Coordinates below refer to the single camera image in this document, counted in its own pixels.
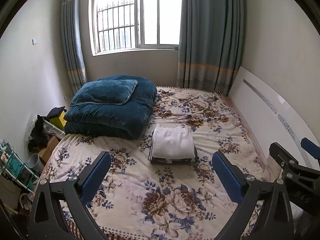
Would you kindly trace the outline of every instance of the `folded blanket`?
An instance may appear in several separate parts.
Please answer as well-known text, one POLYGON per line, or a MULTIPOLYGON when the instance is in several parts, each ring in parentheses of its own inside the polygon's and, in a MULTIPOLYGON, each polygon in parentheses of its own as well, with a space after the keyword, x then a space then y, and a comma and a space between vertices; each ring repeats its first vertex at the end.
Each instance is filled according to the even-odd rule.
POLYGON ((152 114, 156 86, 135 76, 112 76, 101 80, 136 80, 130 99, 124 105, 84 104, 73 106, 64 119, 65 132, 85 135, 138 139, 152 114))
POLYGON ((161 127, 156 125, 152 134, 150 161, 172 163, 197 159, 196 148, 188 127, 161 127))

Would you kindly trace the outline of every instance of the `white wall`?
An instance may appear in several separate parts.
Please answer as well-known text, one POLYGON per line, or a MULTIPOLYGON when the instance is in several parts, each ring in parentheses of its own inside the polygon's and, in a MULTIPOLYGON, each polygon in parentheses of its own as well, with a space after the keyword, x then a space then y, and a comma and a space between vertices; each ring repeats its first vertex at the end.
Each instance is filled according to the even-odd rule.
POLYGON ((157 86, 176 86, 178 51, 141 50, 92 56, 88 9, 89 0, 80 0, 80 37, 89 81, 127 74, 150 79, 157 86))
POLYGON ((242 66, 272 87, 320 141, 320 36, 294 0, 246 0, 242 66))
POLYGON ((72 89, 60 31, 61 0, 28 0, 0 39, 0 139, 19 156, 29 157, 23 142, 32 112, 47 115, 66 106, 72 89), (32 39, 38 43, 32 45, 32 39))

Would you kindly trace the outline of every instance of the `cable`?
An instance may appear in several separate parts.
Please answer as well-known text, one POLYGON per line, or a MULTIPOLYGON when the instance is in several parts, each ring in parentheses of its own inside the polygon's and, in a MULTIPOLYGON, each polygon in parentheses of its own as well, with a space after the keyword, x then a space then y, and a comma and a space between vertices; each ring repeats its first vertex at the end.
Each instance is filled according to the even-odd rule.
POLYGON ((3 184, 2 181, 0 181, 0 182, 1 182, 2 186, 4 186, 4 188, 5 188, 7 191, 9 191, 9 192, 12 193, 12 194, 17 194, 18 190, 17 190, 16 185, 13 184, 13 185, 14 185, 14 188, 16 189, 16 192, 12 192, 12 191, 10 191, 10 190, 7 189, 7 187, 3 184))

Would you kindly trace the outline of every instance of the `blue curtain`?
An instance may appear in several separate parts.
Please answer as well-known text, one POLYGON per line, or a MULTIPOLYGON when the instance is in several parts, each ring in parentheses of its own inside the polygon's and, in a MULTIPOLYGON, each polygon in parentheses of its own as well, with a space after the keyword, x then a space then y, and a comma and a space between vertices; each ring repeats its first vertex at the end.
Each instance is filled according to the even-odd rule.
POLYGON ((79 0, 62 0, 61 34, 68 75, 75 94, 86 82, 79 30, 79 0))
POLYGON ((244 0, 182 0, 177 86, 227 95, 243 32, 244 0))

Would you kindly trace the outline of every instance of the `teal shelf rack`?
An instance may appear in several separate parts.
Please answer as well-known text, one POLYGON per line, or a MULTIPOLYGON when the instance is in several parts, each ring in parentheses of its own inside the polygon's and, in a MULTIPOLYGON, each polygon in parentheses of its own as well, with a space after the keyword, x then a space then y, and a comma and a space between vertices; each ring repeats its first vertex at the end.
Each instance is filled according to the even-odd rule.
POLYGON ((0 140, 1 155, 4 154, 7 161, 0 161, 0 175, 6 172, 17 184, 33 193, 39 177, 24 163, 15 152, 14 148, 6 141, 0 140))

